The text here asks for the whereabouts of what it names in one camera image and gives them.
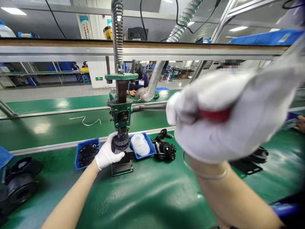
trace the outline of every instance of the flexible hose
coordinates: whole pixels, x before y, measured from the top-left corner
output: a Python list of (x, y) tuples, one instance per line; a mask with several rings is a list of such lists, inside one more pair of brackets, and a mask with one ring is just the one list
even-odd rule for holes
[[(202, 0), (191, 0), (190, 1), (190, 3), (184, 9), (181, 17), (178, 20), (179, 24), (187, 26), (187, 24), (194, 17), (196, 10), (201, 5), (200, 2), (202, 2)], [(186, 28), (183, 26), (175, 25), (174, 29), (171, 32), (170, 37), (166, 40), (166, 42), (177, 42), (180, 39), (183, 32), (185, 31), (185, 29)], [(141, 101), (149, 102), (155, 96), (157, 84), (158, 84), (158, 81), (159, 81), (159, 78), (162, 73), (162, 69), (163, 69), (164, 65), (165, 65), (165, 60), (157, 61), (156, 65), (153, 69), (152, 76), (149, 81), (147, 92), (143, 95), (143, 97), (141, 98)]]

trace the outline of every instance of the black cable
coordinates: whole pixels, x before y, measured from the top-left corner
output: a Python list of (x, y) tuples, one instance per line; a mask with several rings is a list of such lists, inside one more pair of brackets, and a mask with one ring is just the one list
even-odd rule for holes
[(143, 26), (144, 33), (145, 33), (145, 36), (146, 36), (146, 41), (147, 41), (146, 29), (145, 29), (145, 26), (144, 26), (144, 21), (143, 21), (143, 16), (142, 16), (142, 0), (140, 1), (140, 15), (141, 15), (142, 26)]
[(287, 3), (290, 3), (290, 2), (292, 2), (292, 1), (294, 1), (294, 0), (288, 0), (288, 1), (286, 1), (286, 2), (282, 5), (282, 8), (283, 8), (284, 10), (290, 10), (290, 9), (295, 9), (295, 8), (298, 8), (298, 7), (300, 7), (300, 6), (304, 6), (304, 5), (305, 5), (305, 3), (303, 3), (303, 4), (298, 5), (298, 6), (292, 6), (292, 7), (286, 7), (286, 6), (285, 6)]
[(50, 9), (50, 11), (51, 11), (51, 13), (52, 13), (53, 18), (54, 18), (54, 20), (55, 20), (55, 22), (56, 22), (56, 24), (57, 24), (57, 26), (58, 26), (59, 30), (60, 30), (60, 31), (61, 31), (61, 33), (63, 34), (64, 38), (66, 38), (66, 36), (64, 35), (63, 31), (61, 30), (61, 28), (59, 27), (59, 25), (58, 25), (58, 23), (57, 23), (57, 21), (56, 21), (56, 18), (55, 18), (54, 14), (53, 14), (53, 11), (51, 10), (51, 7), (50, 7), (50, 5), (49, 5), (48, 1), (47, 1), (47, 0), (45, 0), (45, 2), (47, 3), (47, 5), (48, 5), (48, 7), (49, 7), (49, 9)]
[[(202, 1), (200, 1), (200, 2), (197, 4), (197, 6), (195, 7), (195, 9), (202, 3)], [(182, 24), (179, 24), (179, 23), (178, 23), (179, 6), (178, 6), (178, 0), (176, 0), (176, 4), (177, 4), (176, 24), (179, 25), (179, 26), (182, 26), (182, 27), (187, 28), (192, 34), (196, 33), (196, 32), (197, 32), (197, 31), (198, 31), (198, 30), (199, 30), (199, 29), (200, 29), (200, 28), (201, 28), (201, 27), (211, 18), (211, 16), (212, 16), (213, 13), (215, 12), (216, 8), (218, 7), (220, 1), (221, 1), (221, 0), (217, 0), (217, 1), (216, 1), (216, 4), (215, 4), (215, 6), (214, 6), (214, 10), (212, 11), (211, 15), (201, 24), (201, 26), (199, 26), (198, 29), (196, 29), (195, 32), (193, 32), (188, 26), (185, 26), (185, 25), (182, 25)], [(169, 36), (169, 37), (163, 39), (162, 41), (169, 39), (169, 38), (172, 37), (173, 35), (171, 35), (171, 36)]]

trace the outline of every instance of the white cable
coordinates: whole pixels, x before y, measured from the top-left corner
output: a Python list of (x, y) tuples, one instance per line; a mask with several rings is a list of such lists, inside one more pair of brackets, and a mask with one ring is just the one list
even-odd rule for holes
[(143, 134), (138, 133), (132, 136), (131, 143), (134, 151), (140, 156), (149, 154), (150, 148)]
[(69, 119), (80, 119), (80, 118), (84, 118), (84, 119), (83, 119), (83, 124), (84, 124), (85, 126), (91, 126), (91, 125), (95, 124), (95, 123), (98, 122), (98, 121), (99, 121), (99, 124), (101, 125), (101, 120), (100, 120), (100, 119), (98, 119), (95, 123), (92, 123), (92, 124), (90, 124), (90, 125), (85, 124), (85, 123), (84, 123), (84, 120), (85, 120), (86, 116), (77, 117), (77, 118), (69, 118)]

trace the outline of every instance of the gloved hand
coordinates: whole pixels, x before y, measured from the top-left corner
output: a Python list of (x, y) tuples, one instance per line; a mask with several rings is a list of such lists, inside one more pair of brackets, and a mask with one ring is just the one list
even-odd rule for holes
[(95, 161), (100, 171), (102, 168), (105, 168), (112, 163), (119, 162), (125, 156), (124, 152), (114, 154), (111, 150), (111, 142), (116, 135), (118, 135), (118, 132), (110, 134), (107, 141), (102, 145), (98, 154), (95, 156)]
[[(287, 57), (260, 73), (211, 74), (174, 94), (167, 102), (166, 116), (169, 124), (176, 125), (175, 139), (187, 154), (216, 164), (250, 155), (282, 126), (305, 79), (304, 57)], [(226, 122), (196, 117), (199, 109), (220, 111), (232, 103)]]

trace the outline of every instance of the blue stool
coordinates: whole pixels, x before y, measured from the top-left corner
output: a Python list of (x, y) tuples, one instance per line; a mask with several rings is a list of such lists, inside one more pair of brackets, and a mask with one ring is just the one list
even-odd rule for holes
[(84, 80), (84, 83), (89, 83), (89, 79), (88, 79), (88, 76), (86, 76), (86, 75), (83, 75), (83, 80)]

